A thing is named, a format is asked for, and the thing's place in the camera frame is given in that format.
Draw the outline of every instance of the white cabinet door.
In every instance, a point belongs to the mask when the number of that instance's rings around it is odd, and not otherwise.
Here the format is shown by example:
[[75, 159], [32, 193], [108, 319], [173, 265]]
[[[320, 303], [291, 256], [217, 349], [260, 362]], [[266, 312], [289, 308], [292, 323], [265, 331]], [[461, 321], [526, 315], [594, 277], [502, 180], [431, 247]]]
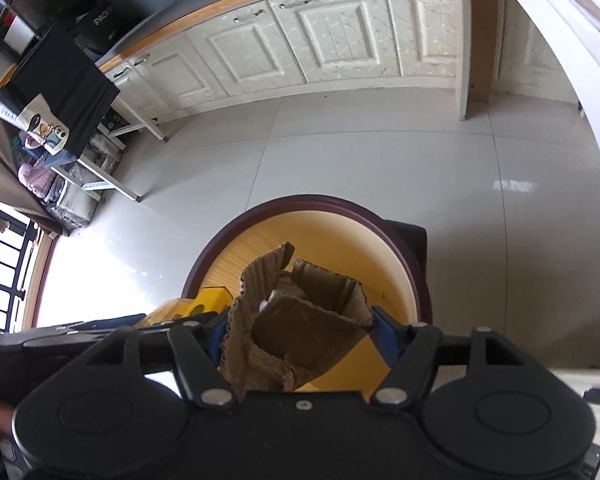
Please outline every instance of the white cabinet door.
[[266, 2], [218, 16], [185, 33], [232, 96], [305, 83]]
[[174, 110], [188, 108], [226, 93], [185, 34], [169, 38], [129, 59]]
[[389, 0], [402, 75], [456, 76], [455, 0]]
[[129, 63], [119, 64], [106, 76], [120, 89], [124, 100], [145, 117], [157, 118], [173, 111]]
[[386, 0], [269, 0], [307, 81], [398, 76]]
[[578, 102], [554, 51], [517, 0], [506, 0], [496, 88], [515, 94]]

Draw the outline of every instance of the brown curtain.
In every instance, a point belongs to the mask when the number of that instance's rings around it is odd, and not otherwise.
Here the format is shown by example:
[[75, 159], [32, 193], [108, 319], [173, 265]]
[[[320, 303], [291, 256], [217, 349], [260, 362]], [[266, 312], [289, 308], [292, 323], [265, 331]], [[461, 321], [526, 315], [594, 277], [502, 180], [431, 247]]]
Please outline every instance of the brown curtain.
[[2, 120], [0, 120], [0, 202], [31, 218], [43, 229], [62, 234], [62, 226], [42, 209], [38, 200], [18, 180], [9, 136]]

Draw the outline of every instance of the tile floor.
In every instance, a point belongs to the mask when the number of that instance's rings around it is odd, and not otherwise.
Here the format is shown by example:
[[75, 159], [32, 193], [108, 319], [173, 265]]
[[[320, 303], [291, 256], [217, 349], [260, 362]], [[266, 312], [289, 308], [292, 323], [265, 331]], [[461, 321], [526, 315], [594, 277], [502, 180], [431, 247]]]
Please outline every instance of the tile floor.
[[487, 325], [554, 367], [600, 366], [600, 152], [563, 103], [503, 95], [460, 122], [450, 91], [369, 89], [225, 108], [131, 144], [93, 223], [59, 241], [39, 324], [148, 312], [211, 237], [295, 193], [429, 233], [435, 323]]

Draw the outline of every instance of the torn cardboard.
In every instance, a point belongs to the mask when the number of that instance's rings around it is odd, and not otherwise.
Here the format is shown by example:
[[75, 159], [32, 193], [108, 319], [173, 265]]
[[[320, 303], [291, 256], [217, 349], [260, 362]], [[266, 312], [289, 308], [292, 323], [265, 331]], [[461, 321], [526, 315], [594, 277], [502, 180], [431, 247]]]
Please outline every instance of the torn cardboard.
[[252, 262], [229, 312], [220, 371], [235, 393], [293, 391], [336, 365], [372, 326], [359, 282], [296, 260], [286, 243]]

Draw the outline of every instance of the screw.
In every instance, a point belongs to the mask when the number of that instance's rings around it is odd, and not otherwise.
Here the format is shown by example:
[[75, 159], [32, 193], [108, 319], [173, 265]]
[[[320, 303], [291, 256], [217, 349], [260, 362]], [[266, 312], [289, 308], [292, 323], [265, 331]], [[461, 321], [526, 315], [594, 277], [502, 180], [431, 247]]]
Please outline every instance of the screw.
[[380, 404], [392, 404], [397, 406], [408, 399], [407, 392], [400, 388], [381, 388], [376, 391], [376, 400]]
[[308, 412], [313, 406], [314, 404], [310, 400], [306, 399], [298, 400], [298, 402], [296, 402], [296, 408], [298, 410], [303, 410], [304, 412]]
[[202, 392], [200, 400], [209, 406], [224, 406], [234, 400], [234, 394], [223, 388], [211, 388]]

